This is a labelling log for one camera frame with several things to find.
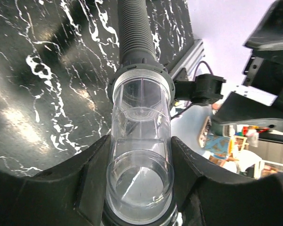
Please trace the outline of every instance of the white wall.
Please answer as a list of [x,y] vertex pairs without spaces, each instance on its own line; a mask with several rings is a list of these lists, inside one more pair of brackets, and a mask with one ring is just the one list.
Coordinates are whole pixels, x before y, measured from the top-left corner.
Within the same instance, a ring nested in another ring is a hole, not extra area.
[[215,75],[235,84],[250,56],[243,44],[274,0],[188,0],[194,36],[204,40]]

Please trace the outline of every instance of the transparent cylinder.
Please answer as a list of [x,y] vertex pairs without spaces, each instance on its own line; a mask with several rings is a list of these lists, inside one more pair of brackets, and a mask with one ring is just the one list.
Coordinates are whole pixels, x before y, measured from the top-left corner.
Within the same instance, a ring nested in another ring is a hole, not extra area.
[[158,220],[169,208],[174,180],[165,87],[145,78],[120,85],[114,92],[111,135],[110,208],[127,223]]

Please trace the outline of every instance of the colorful objects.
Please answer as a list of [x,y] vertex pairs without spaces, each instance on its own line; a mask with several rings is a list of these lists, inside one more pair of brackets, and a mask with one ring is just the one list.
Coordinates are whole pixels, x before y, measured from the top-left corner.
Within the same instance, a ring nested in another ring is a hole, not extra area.
[[233,147],[231,138],[215,135],[207,135],[204,148],[210,151],[215,158],[227,159],[230,155],[230,147]]

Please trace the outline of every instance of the black cable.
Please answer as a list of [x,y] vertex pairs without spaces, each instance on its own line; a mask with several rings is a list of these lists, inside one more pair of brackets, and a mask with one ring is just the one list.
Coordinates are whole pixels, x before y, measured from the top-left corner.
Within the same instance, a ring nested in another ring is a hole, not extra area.
[[[208,65],[208,63],[207,63],[206,61],[204,61],[204,60],[201,60],[201,61],[197,64],[197,66],[196,66],[196,68],[195,68],[194,78],[195,78],[195,76],[196,76],[196,73],[197,73],[197,71],[198,71],[198,68],[199,68],[200,64],[205,64],[205,65],[207,66],[209,72],[210,72],[212,75],[214,75],[214,73],[213,73],[211,67]],[[174,118],[178,118],[180,115],[182,115],[184,112],[186,112],[186,111],[187,111],[190,107],[192,107],[192,106],[193,106],[193,103],[191,103],[189,106],[187,106],[186,108],[184,108],[181,112],[179,112],[179,113],[177,113],[176,115],[174,115],[173,117],[171,117],[171,120],[174,119]]]
[[210,72],[212,75],[214,75],[214,73],[213,73],[211,67],[208,65],[208,63],[207,63],[206,61],[204,61],[204,60],[201,60],[201,61],[197,64],[197,66],[196,66],[196,68],[195,68],[194,78],[195,78],[195,76],[196,76],[196,73],[197,73],[197,71],[198,71],[198,68],[199,68],[200,64],[205,64],[205,65],[207,66],[209,72]]

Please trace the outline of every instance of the black marble surface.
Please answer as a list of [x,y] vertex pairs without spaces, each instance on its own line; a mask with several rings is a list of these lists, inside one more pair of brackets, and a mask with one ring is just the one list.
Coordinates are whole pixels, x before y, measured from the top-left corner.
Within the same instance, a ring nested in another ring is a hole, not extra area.
[[[193,40],[184,0],[148,0],[157,57]],[[33,176],[109,133],[117,0],[0,0],[0,170]]]

